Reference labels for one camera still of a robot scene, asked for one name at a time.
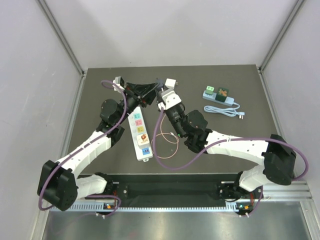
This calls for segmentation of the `grey small plug adapter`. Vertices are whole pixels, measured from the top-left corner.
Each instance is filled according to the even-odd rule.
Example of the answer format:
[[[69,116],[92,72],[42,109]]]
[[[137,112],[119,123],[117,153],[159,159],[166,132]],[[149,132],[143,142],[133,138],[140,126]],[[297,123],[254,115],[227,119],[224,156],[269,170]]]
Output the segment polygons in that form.
[[[164,81],[161,78],[156,78],[157,87],[156,89],[160,91],[164,87]]]

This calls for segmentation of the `white charger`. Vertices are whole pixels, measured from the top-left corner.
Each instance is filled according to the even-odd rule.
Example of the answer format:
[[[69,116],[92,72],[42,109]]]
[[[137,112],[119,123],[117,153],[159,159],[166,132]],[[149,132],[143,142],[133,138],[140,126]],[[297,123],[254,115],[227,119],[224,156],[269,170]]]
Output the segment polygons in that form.
[[[168,89],[174,89],[175,86],[178,85],[178,82],[175,79],[171,79],[171,78],[167,78],[165,80],[164,85],[168,88]]]

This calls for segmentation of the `light green usb charger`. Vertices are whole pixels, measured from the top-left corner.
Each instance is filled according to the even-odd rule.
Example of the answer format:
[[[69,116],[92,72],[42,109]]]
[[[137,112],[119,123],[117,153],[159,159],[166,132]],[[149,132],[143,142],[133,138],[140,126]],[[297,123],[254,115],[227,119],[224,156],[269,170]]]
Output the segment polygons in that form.
[[[207,95],[213,95],[213,93],[214,93],[214,90],[215,90],[215,88],[213,87],[213,86],[207,86],[206,87],[206,89],[205,89],[205,93],[207,94]]]

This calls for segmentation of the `white multicolour power strip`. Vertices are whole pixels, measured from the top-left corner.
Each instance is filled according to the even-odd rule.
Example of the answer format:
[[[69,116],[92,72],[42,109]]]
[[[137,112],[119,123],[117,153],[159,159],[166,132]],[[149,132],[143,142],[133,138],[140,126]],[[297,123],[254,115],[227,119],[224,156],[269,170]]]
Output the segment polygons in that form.
[[[139,147],[137,143],[138,135],[144,134],[144,133],[148,134],[140,106],[137,106],[134,109],[134,111],[128,116],[128,123],[130,127],[130,133],[133,141],[136,159],[141,162],[148,162],[149,159],[153,157],[150,138],[149,138],[149,141],[150,141],[149,145]]]

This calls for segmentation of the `dark green cube adapter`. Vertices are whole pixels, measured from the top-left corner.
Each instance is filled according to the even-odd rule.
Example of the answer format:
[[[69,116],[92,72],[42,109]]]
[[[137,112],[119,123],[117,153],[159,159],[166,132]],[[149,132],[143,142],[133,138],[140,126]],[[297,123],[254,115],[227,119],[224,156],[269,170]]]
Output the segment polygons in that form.
[[[229,89],[219,87],[216,92],[215,100],[224,103],[229,95]]]

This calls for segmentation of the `white cube socket adapter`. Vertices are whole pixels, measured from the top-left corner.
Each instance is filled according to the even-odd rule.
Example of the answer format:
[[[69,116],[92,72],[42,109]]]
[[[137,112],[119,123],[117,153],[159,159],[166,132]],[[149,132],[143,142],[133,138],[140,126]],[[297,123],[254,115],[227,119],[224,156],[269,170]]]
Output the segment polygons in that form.
[[[148,146],[150,144],[149,136],[147,133],[142,133],[136,136],[137,145],[139,147]]]

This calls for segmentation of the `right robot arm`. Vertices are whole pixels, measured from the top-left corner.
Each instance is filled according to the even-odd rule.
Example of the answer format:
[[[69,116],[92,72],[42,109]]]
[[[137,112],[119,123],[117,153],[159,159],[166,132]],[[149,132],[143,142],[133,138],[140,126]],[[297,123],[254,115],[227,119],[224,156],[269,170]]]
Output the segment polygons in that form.
[[[157,87],[156,102],[161,113],[189,150],[200,155],[225,155],[255,163],[250,170],[240,171],[231,187],[226,189],[232,197],[245,198],[257,188],[274,183],[289,186],[294,179],[296,153],[277,134],[269,138],[242,138],[222,134],[207,127],[208,122],[198,111],[185,113],[181,98],[173,88]]]

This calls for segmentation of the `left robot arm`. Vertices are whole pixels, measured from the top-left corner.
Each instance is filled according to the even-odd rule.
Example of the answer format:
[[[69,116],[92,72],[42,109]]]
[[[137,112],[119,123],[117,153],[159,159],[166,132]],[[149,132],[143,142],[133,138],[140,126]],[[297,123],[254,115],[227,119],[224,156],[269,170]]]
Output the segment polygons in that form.
[[[101,121],[91,136],[68,155],[56,161],[48,160],[42,166],[37,189],[41,211],[52,207],[66,211],[78,199],[112,197],[114,187],[107,174],[79,175],[121,139],[124,132],[121,124],[137,107],[145,108],[152,104],[159,84],[134,84],[123,79],[103,80],[101,84],[104,87],[111,85],[122,95],[122,100],[106,99],[100,107]]]

